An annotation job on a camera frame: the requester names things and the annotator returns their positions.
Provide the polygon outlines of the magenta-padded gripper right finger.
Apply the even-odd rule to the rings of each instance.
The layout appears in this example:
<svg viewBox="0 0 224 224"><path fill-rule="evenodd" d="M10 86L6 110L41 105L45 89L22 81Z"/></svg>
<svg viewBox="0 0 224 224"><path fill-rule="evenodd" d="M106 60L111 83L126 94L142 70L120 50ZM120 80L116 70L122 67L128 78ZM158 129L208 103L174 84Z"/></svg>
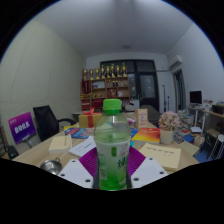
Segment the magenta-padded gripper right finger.
<svg viewBox="0 0 224 224"><path fill-rule="evenodd" d="M128 188L141 188L167 176L167 172L153 158L145 157L131 147L128 155Z"/></svg>

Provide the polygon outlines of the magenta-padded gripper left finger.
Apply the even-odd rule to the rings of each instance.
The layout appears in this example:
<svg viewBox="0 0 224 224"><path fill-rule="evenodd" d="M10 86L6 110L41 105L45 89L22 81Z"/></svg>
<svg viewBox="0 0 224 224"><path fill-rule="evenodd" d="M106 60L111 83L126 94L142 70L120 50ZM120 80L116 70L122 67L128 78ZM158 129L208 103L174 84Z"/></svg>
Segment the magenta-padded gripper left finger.
<svg viewBox="0 0 224 224"><path fill-rule="evenodd" d="M58 176L83 188L98 189L97 149L91 149L80 159L71 159Z"/></svg>

